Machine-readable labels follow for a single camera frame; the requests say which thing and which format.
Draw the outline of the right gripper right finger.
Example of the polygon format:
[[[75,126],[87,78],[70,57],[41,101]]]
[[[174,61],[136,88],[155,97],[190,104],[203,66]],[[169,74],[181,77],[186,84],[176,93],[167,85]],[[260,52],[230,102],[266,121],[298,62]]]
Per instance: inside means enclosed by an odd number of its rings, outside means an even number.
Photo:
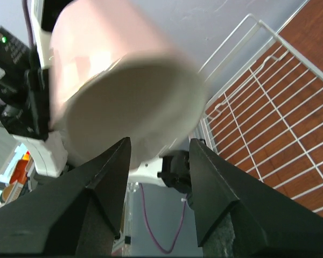
[[[323,254],[323,218],[219,157],[189,146],[197,241],[231,218],[239,254]]]

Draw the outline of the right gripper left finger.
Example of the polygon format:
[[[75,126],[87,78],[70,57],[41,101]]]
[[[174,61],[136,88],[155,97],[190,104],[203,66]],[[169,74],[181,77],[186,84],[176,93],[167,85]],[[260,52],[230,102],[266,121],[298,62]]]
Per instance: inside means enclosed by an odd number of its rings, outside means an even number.
[[[125,137],[0,208],[0,254],[111,254],[131,156]]]

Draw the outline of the pink faceted mug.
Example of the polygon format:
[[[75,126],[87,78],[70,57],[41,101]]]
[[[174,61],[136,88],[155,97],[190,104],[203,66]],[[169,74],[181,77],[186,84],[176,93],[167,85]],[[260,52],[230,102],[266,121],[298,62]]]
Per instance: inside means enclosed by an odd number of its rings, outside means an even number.
[[[124,137],[135,169],[175,149],[207,102],[198,70],[129,1],[72,1],[52,35],[51,125],[79,166]]]

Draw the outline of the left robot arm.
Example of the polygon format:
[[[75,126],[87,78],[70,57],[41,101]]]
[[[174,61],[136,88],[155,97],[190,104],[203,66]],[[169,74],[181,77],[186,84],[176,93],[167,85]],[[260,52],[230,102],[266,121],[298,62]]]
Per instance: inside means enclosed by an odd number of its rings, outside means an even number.
[[[35,1],[34,48],[0,28],[0,121],[40,175],[67,163],[89,172],[122,139],[128,150],[103,189],[125,191],[130,172],[173,151],[206,104],[203,79],[129,1]]]

